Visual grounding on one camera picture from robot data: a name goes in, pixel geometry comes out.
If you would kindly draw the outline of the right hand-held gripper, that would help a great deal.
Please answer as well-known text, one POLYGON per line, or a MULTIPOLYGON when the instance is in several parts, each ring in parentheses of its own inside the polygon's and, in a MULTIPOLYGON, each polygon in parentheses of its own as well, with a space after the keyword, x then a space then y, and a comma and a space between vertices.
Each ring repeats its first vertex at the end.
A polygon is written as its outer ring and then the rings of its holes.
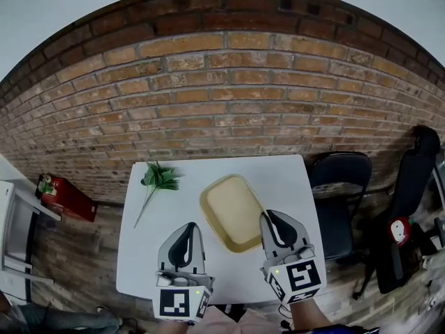
POLYGON ((259 222, 263 250, 269 259, 260 270, 280 303, 290 305, 315 296, 322 280, 304 225, 272 209, 262 213, 259 222), (293 251, 279 255, 281 248, 293 251))

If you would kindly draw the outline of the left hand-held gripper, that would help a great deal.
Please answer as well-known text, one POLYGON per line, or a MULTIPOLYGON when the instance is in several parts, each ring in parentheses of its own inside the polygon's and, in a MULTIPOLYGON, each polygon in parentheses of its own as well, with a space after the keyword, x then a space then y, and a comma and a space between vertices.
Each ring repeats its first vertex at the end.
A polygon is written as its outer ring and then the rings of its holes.
POLYGON ((157 319, 195 323, 202 321, 213 294, 215 278, 204 270, 204 245, 199 226, 190 222, 175 230, 161 245, 160 270, 187 273, 156 273, 156 297, 153 300, 157 319))

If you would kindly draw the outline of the yellow rectangular tray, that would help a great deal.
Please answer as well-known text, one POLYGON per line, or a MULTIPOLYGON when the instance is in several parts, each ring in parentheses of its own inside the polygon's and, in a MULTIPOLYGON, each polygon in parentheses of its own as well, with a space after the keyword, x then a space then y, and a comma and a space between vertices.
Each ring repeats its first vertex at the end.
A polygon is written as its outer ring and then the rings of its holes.
POLYGON ((248 181, 229 174, 200 194, 200 207, 216 237, 233 253, 261 245, 260 216, 265 211, 248 181))

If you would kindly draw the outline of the person's right forearm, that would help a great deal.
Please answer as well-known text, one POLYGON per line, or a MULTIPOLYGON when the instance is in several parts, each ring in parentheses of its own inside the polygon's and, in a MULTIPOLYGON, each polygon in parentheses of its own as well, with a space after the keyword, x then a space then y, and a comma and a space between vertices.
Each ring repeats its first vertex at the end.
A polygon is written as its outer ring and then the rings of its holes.
POLYGON ((311 332, 314 329, 332 325, 314 299, 292 303, 289 309, 293 321, 293 330, 297 333, 311 332))

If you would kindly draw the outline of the person's left forearm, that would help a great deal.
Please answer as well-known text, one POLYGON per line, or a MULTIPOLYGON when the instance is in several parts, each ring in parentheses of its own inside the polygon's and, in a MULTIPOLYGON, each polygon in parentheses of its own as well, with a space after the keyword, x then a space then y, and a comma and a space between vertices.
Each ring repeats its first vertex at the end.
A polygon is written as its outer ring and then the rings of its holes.
POLYGON ((209 334, 203 323, 192 324, 185 321, 165 321, 157 328, 157 334, 209 334))

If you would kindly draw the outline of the white table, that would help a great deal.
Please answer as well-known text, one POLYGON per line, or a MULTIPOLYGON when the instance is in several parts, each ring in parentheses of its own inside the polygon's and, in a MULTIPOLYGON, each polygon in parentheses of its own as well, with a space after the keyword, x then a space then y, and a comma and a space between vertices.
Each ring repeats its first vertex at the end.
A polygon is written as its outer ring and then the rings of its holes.
POLYGON ((131 168, 122 214, 118 246, 116 287, 123 294, 144 299, 156 296, 155 273, 161 244, 178 228, 198 224, 206 255, 205 270, 214 277, 212 304, 274 301, 261 267, 266 259, 261 247, 237 254, 227 250, 204 218, 200 194, 229 174, 244 177, 260 203, 300 221, 315 247, 315 264, 325 280, 325 260, 316 208, 304 160, 299 154, 169 161, 179 174, 179 189, 162 190, 145 201, 141 179, 147 164, 131 168))

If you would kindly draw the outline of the person's black trousers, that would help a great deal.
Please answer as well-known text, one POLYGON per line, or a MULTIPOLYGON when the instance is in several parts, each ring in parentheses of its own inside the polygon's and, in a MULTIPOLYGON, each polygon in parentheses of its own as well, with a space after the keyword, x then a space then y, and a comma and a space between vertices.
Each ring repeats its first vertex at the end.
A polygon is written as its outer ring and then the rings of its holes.
POLYGON ((235 322, 239 322, 241 317, 246 313, 246 308, 243 304, 227 304, 221 305, 220 310, 235 322))

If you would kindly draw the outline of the green artificial plant sprig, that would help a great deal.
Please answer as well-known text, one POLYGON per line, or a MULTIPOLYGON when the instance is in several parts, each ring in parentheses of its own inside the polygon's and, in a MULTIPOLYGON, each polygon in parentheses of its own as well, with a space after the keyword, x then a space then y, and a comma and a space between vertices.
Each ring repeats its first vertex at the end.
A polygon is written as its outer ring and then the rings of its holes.
POLYGON ((141 207, 140 213, 134 223, 134 228, 137 227, 142 215, 154 195, 161 190, 178 191, 179 178, 181 175, 177 174, 174 167, 162 166, 159 162, 147 162, 147 170, 140 183, 146 188, 146 193, 141 207))

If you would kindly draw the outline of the black folding chair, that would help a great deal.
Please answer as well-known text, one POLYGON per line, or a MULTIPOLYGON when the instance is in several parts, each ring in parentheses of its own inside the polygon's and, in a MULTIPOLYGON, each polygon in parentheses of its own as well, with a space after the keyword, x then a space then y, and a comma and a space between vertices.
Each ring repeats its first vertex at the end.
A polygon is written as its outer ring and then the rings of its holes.
POLYGON ((371 160, 361 152, 326 152, 311 166, 312 189, 340 183, 359 187, 357 196, 314 198, 325 260, 338 260, 353 253, 352 220, 358 213, 371 173, 371 160))

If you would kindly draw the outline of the person's pink top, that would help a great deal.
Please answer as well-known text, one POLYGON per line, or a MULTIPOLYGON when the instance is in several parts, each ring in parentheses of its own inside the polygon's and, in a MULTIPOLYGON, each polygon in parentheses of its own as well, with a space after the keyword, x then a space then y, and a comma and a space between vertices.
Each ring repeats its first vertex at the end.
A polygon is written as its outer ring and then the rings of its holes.
POLYGON ((204 319, 196 325, 196 334, 282 334, 280 325, 268 321, 263 315, 247 309, 234 321, 215 306, 210 307, 204 319))

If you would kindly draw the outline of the red and white round object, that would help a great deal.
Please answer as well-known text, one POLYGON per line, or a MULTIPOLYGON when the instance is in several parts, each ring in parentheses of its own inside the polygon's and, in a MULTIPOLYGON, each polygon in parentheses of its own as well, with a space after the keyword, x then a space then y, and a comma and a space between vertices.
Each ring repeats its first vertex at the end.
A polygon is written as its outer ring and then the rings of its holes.
POLYGON ((391 241, 401 248, 404 246, 411 235, 411 223, 408 217, 396 217, 388 223, 387 226, 391 241))

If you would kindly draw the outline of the red box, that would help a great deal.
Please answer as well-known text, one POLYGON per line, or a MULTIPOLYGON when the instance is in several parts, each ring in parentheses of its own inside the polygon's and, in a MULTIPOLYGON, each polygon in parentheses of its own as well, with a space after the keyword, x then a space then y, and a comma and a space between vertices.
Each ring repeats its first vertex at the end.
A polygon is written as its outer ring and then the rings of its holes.
POLYGON ((91 223, 94 222, 97 213, 97 202, 77 189, 67 179, 50 176, 54 187, 52 194, 41 194, 38 191, 38 187, 36 189, 35 194, 41 199, 42 203, 59 215, 70 216, 91 223))

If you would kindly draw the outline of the black office chair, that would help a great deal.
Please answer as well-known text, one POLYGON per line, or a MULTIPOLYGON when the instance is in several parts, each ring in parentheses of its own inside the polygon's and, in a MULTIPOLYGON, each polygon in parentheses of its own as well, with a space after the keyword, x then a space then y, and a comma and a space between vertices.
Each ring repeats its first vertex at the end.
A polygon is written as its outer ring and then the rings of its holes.
POLYGON ((365 277, 359 291, 353 293, 359 299, 375 273, 378 288, 387 294, 402 287, 411 277, 410 257, 434 255, 437 252, 429 233, 421 229, 418 223, 411 223, 411 235, 401 248, 391 241, 388 233, 390 220, 405 216, 410 219, 418 209, 423 192, 436 164, 440 151, 440 139, 437 132, 425 125, 413 129, 414 147, 403 155, 388 208, 373 218, 365 227, 364 244, 367 254, 364 258, 365 277))

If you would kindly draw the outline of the small potted green plant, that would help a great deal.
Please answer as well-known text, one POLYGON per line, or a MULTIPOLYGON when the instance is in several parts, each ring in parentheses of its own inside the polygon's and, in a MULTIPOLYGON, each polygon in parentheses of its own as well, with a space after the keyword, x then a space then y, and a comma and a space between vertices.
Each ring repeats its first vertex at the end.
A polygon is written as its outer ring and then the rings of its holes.
POLYGON ((54 187, 50 175, 41 175, 38 182, 38 191, 41 194, 52 194, 54 187))

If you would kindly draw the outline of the white metal cabinet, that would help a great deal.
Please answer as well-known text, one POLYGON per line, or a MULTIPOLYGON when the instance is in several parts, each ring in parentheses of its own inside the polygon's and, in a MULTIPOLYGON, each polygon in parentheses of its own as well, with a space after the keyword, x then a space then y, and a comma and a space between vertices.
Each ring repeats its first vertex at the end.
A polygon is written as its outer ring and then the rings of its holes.
POLYGON ((61 216, 43 206, 35 196, 12 182, 0 180, 0 277, 18 277, 52 285, 54 279, 33 275, 33 265, 26 260, 35 215, 61 221, 61 216))

